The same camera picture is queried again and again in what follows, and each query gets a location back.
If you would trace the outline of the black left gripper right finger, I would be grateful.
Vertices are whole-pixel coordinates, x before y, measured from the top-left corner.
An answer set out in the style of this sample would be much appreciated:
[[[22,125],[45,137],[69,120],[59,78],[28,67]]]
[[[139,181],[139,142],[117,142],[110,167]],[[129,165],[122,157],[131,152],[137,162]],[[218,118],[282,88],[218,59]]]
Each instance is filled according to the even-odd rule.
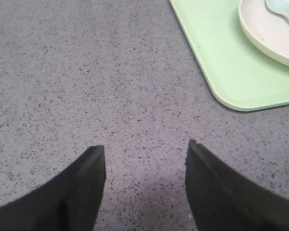
[[[240,175],[190,140],[185,188],[199,231],[289,231],[289,200]]]

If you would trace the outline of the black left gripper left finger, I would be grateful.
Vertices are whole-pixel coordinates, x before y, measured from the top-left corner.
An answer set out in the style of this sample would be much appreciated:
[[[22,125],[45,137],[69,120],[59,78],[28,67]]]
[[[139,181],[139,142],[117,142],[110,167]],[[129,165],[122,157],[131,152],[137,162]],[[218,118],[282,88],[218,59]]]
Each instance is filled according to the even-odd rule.
[[[106,180],[104,146],[91,146],[60,174],[0,207],[0,231],[92,231]]]

